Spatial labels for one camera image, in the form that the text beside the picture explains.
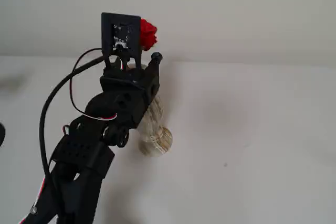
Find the black knob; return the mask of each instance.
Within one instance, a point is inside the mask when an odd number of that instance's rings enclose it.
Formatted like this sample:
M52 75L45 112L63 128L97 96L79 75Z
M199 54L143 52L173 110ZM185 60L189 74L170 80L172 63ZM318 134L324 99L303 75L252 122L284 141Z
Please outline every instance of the black knob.
M6 135L5 127L0 123L0 146L2 145Z
M152 54L152 60L157 60L159 63L161 62L162 58L162 54L160 54L159 52L154 52Z

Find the screw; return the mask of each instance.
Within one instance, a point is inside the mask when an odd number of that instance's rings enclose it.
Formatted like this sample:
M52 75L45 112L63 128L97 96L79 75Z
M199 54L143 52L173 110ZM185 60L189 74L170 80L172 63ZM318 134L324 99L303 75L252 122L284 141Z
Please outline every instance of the screw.
M37 214L37 208L36 207L32 207L29 211L32 215Z

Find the white table surface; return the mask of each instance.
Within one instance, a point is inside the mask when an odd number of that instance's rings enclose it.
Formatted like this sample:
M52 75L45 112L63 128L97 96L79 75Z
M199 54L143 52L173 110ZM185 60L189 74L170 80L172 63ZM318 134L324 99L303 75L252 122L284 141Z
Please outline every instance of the white table surface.
M69 58L0 57L0 222L17 223L43 177L38 122ZM99 65L75 81L80 107ZM144 157L133 133L103 181L94 224L336 222L336 69L162 62L171 150ZM47 114L48 155L76 118L64 88Z

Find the wire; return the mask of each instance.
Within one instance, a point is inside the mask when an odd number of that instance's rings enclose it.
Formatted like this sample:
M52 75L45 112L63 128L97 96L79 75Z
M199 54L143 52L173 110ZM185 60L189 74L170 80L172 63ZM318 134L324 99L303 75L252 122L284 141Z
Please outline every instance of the wire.
M81 56L79 56L79 58L77 59L75 65L73 66L73 69L72 71L74 71L79 63L79 61L85 56L87 55L88 53L92 52L92 51L95 51L95 50L102 50L101 48L92 48L90 50L87 50L85 53L83 53ZM120 63L120 69L122 70L123 69L123 64L122 62ZM80 110L75 102L74 102L74 95L72 94L72 78L70 79L70 82L69 82L69 92L70 92L70 101L72 103L72 106L79 112L81 113L82 115L88 117L88 118L92 118L92 119L96 119L96 120L100 120L100 121L111 121L113 119L115 119L117 117L117 113L115 113L113 116L109 117L109 118L97 118L97 117L94 117L94 116L90 116L88 114L86 114L84 111Z
M46 183L50 187L50 192L52 199L54 201L56 213L58 217L62 217L64 215L64 202L62 200L62 195L61 193L57 190L54 181L52 180L50 171L49 171L49 166L48 166L48 159L47 159L47 154L46 154L46 144L45 144L45 136L44 136L44 129L45 129L45 121L46 121L46 114L47 110L57 94L57 92L61 89L61 87L64 86L65 83L67 83L69 80L71 80L72 77L82 73L83 71L87 70L88 68L91 68L102 61L104 61L106 56L101 56L97 59L94 59L83 66L80 66L79 68L75 69L73 72L68 74L66 77L64 77L57 85L54 87L52 92L50 93L49 97L47 98L41 112L40 116L40 123L39 123L39 143L40 143L40 152L41 152L41 159L42 159L42 165L43 165L43 170L45 173L45 180Z
M69 128L70 128L70 126L68 124L66 124L62 127L62 131L63 131L64 135L67 135L67 129L69 130Z

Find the black bracket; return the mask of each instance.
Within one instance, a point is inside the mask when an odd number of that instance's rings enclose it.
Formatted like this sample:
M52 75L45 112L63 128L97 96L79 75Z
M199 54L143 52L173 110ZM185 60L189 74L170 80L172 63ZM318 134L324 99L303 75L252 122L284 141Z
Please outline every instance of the black bracket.
M122 49L127 50L127 55L135 60L136 67L141 68L140 19L139 16L102 13L101 47L103 55L114 55L114 50L122 46Z

